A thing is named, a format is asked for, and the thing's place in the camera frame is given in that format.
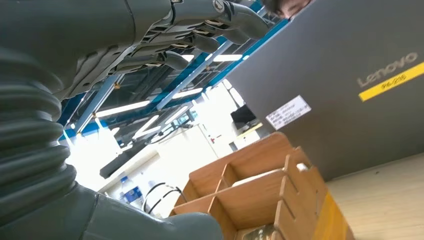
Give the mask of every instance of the robotic hand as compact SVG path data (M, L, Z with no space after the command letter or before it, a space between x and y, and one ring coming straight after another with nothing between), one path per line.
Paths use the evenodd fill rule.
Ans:
M5 0L0 9L0 239L221 239L206 214L159 220L78 185L54 121L60 100L107 75L184 68L173 48L213 52L214 37L258 39L265 22L224 0Z

